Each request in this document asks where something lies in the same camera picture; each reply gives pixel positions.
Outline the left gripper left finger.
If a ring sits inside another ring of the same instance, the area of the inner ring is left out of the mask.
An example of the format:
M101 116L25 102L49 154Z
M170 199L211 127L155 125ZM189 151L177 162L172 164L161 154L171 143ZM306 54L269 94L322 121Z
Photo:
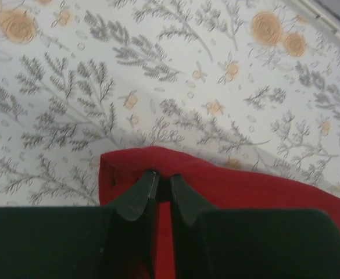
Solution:
M0 278L154 278L159 182L103 206L0 207Z

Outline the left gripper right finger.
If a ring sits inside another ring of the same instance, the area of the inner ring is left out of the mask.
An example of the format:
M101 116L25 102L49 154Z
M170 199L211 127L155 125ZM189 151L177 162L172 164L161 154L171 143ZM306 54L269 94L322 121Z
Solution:
M340 278L340 231L316 209L220 209L171 185L176 278Z

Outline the red t-shirt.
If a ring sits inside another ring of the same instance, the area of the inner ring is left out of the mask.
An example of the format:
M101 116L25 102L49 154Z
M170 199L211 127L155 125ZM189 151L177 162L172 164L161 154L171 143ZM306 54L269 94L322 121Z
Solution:
M105 205L128 190L147 170L164 180L160 203L156 278L174 278L170 215L170 177L180 174L212 204L222 209L313 208L325 211L340 229L340 198L316 187L268 174L218 167L187 153L159 146L104 153L99 165L99 201Z

